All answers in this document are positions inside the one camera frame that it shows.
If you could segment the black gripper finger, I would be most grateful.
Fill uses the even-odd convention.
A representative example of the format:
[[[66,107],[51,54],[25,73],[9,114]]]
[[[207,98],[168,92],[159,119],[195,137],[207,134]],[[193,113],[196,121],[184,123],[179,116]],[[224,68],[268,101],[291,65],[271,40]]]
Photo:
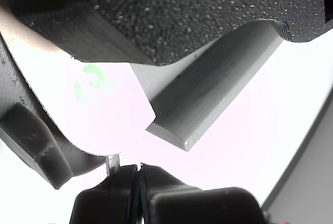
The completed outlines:
[[[158,166],[142,164],[139,188],[145,223],[266,223],[255,197],[239,187],[202,190]]]

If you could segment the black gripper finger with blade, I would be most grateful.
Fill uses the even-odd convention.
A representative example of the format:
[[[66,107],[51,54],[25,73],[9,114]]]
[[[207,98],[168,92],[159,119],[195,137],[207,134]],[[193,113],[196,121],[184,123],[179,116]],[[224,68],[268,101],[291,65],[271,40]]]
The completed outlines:
[[[107,177],[75,198],[70,223],[142,223],[138,166],[121,166],[118,154],[105,164]]]

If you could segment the black printed gripper finger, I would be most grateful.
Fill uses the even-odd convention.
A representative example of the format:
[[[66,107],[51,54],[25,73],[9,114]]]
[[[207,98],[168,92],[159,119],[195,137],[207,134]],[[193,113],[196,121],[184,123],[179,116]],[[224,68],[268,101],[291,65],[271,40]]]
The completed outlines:
[[[332,28],[332,0],[8,0],[23,24],[82,62],[166,65],[254,20],[292,42]]]

